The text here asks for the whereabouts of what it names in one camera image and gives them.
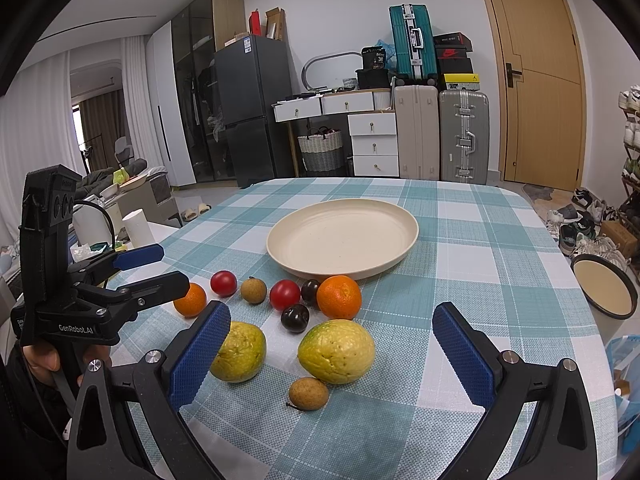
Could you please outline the person's left hand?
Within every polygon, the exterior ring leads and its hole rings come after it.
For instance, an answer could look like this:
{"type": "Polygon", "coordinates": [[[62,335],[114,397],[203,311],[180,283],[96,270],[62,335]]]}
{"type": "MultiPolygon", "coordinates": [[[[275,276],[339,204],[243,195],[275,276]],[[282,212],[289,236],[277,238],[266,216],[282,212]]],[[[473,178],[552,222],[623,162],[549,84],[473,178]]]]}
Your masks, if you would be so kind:
{"type": "MultiPolygon", "coordinates": [[[[53,374],[61,367],[60,356],[50,344],[35,344],[22,348],[23,356],[32,374],[43,384],[54,385],[53,374]]],[[[89,364],[92,360],[101,360],[107,366],[112,365],[110,348],[93,344],[85,351],[82,360],[89,364]]]]}

